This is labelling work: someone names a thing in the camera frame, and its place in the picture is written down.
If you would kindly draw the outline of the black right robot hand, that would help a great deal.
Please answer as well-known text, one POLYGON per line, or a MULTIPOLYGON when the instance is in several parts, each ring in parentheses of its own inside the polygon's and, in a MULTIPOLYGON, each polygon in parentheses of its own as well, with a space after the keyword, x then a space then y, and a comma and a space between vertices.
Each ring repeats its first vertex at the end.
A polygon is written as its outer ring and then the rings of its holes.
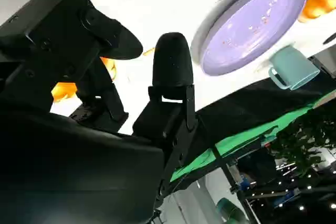
POLYGON ((90 0, 30 0, 1 25, 1 223, 149 223, 197 131, 181 33, 157 42, 133 133, 103 58, 142 54, 90 0))

